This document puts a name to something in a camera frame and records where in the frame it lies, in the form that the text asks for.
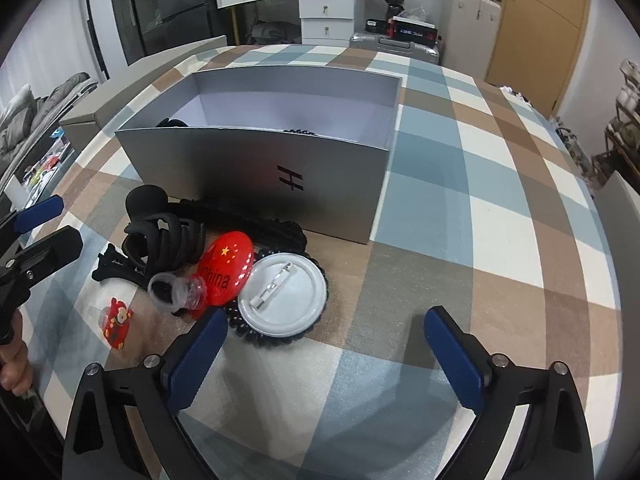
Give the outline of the person's left hand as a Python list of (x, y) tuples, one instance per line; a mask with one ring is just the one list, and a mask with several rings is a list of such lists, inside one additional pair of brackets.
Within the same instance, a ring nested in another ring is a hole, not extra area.
[(23, 317), (19, 310), (14, 312), (12, 328), (12, 340), (1, 347), (1, 387), (14, 396), (21, 396), (32, 386), (34, 371), (23, 340)]

